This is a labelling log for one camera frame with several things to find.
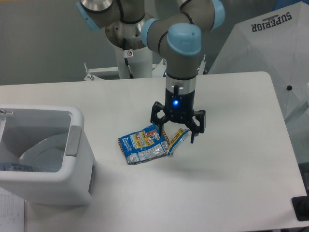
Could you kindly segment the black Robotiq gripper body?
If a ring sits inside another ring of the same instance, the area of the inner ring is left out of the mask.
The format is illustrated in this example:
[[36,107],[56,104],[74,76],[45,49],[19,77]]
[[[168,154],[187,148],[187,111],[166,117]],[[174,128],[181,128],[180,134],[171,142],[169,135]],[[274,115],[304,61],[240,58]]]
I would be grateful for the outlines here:
[[192,121],[194,97],[195,91],[174,97],[173,93],[166,89],[164,113],[168,120],[181,124]]

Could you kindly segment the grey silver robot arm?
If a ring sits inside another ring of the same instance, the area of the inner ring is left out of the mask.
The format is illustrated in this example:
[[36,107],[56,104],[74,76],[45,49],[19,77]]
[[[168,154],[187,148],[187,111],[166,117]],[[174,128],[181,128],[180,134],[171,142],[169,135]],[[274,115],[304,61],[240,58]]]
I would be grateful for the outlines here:
[[105,29],[109,42],[122,53],[118,63],[126,77],[143,77],[141,64],[130,55],[147,49],[167,61],[165,103],[155,102],[150,121],[160,130],[166,122],[184,124],[192,137],[205,131],[205,110],[195,111],[194,96],[201,34],[220,26],[225,9],[219,0],[179,0],[179,13],[165,20],[145,12],[142,0],[79,0],[76,6],[91,30]]

